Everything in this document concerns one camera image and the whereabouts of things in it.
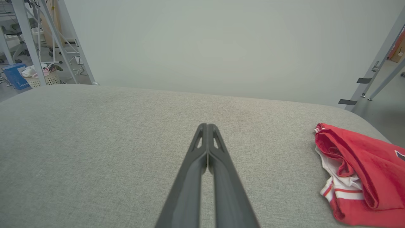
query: gray floor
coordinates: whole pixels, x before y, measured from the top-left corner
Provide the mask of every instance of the gray floor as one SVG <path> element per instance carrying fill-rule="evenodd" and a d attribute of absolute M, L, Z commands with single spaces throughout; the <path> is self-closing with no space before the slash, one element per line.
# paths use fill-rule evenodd
<path fill-rule="evenodd" d="M 69 47 L 68 45 L 66 45 L 65 48 L 66 48 L 66 50 L 68 52 L 73 51 L 73 49 L 71 47 Z M 42 54 L 41 60 L 42 61 L 53 61 L 53 57 L 50 57 L 48 52 L 49 52 L 49 48 L 47 48 L 47 47 L 42 47 L 41 48 L 41 54 Z M 63 60 L 62 55 L 59 54 L 59 49 L 58 48 L 55 49 L 55 53 L 56 53 L 56 55 L 55 55 L 56 60 L 63 62 L 62 64 L 57 63 L 58 65 L 60 65 L 62 67 L 62 69 L 64 69 L 63 71 L 58 71 L 59 78 L 62 81 L 64 81 L 65 83 L 74 84 L 75 83 L 74 80 L 69 79 L 72 76 L 70 75 L 70 73 L 68 71 L 67 65 L 66 65 L 65 61 Z M 31 57 L 21 55 L 21 56 L 18 57 L 18 59 L 22 60 L 23 63 L 26 64 L 27 66 L 32 65 Z M 78 65 L 75 60 L 72 60 L 71 63 L 72 63 L 72 65 L 71 65 L 72 69 L 79 69 L 81 67 L 81 65 Z M 89 85 L 91 85 L 91 81 L 90 81 L 89 77 L 85 76 L 85 75 L 79 75 L 80 73 L 81 73 L 81 70 L 76 75 L 76 79 L 77 79 L 78 83 L 79 84 L 89 84 Z M 6 100 L 6 99 L 8 99 L 10 97 L 13 97 L 13 96 L 15 96 L 15 95 L 17 95 L 19 93 L 30 90 L 30 89 L 31 89 L 31 87 L 25 88 L 23 90 L 16 90 L 12 86 L 7 87 L 5 82 L 1 83 L 0 84 L 0 102 L 4 101 L 4 100 Z"/>
<path fill-rule="evenodd" d="M 398 63 L 387 60 L 370 86 L 366 98 L 361 98 L 353 112 L 367 120 L 393 144 L 405 148 L 405 78 L 400 73 L 373 101 L 367 98 L 382 81 L 395 69 Z"/>

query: wall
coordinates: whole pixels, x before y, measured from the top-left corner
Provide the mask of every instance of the wall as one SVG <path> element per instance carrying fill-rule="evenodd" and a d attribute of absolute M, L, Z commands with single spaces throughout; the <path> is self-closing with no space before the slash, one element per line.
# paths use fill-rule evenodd
<path fill-rule="evenodd" d="M 101 85 L 334 106 L 350 99 L 405 5 L 402 0 L 65 2 Z"/>

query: red garment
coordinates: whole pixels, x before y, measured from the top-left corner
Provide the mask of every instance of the red garment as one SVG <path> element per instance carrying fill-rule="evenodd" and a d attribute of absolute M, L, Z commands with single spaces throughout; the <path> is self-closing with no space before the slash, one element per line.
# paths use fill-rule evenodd
<path fill-rule="evenodd" d="M 321 194 L 335 218 L 349 225 L 404 228 L 405 149 L 324 123 L 316 131 L 322 154 L 339 164 L 337 176 L 357 175 L 362 183 L 361 190 L 328 180 Z"/>

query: red stripe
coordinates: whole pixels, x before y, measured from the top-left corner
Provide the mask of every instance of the red stripe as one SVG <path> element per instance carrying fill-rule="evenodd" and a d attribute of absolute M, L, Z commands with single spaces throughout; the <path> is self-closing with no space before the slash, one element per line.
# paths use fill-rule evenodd
<path fill-rule="evenodd" d="M 335 191 L 342 191 L 342 192 L 349 192 L 349 193 L 361 193 L 361 192 L 363 192 L 362 190 L 346 190 L 346 189 L 340 189 L 340 188 L 336 188 Z"/>
<path fill-rule="evenodd" d="M 330 192 L 331 189 L 332 189 L 332 184 L 326 189 L 323 196 L 326 197 L 326 195 Z"/>

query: blue box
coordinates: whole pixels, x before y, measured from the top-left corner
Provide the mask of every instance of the blue box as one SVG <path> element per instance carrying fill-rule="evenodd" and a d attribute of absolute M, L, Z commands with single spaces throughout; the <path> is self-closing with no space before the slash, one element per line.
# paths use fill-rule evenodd
<path fill-rule="evenodd" d="M 26 67 L 27 65 L 23 63 L 16 63 L 2 68 L 4 75 L 13 85 L 14 89 L 22 90 L 30 86 L 27 80 L 21 76 L 21 72 L 24 71 Z"/>

